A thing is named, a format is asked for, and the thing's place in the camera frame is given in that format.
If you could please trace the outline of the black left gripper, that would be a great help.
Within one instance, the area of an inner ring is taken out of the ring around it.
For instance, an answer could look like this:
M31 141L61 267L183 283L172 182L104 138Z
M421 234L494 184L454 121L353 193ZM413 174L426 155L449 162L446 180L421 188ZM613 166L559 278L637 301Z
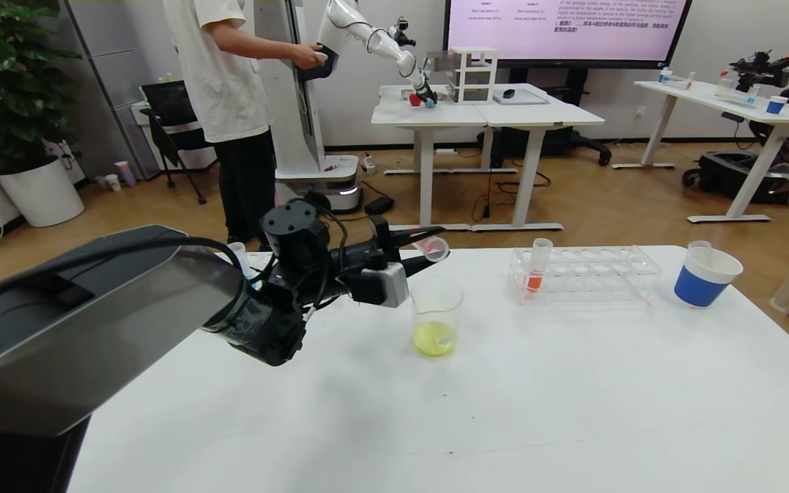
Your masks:
M338 216L332 216L332 223L340 231L337 249L331 250L329 256L329 271L333 275L360 275L364 271L382 271L391 263L400 262L406 277L431 268L442 262L450 255L449 251L432 252L430 258L419 255L401 259L399 250L412 246L416 249L428 249L434 238L445 233L444 227L414 227L395 230L383 216L367 216L366 220L371 226L371 236L362 242L349 243L349 231L345 221Z

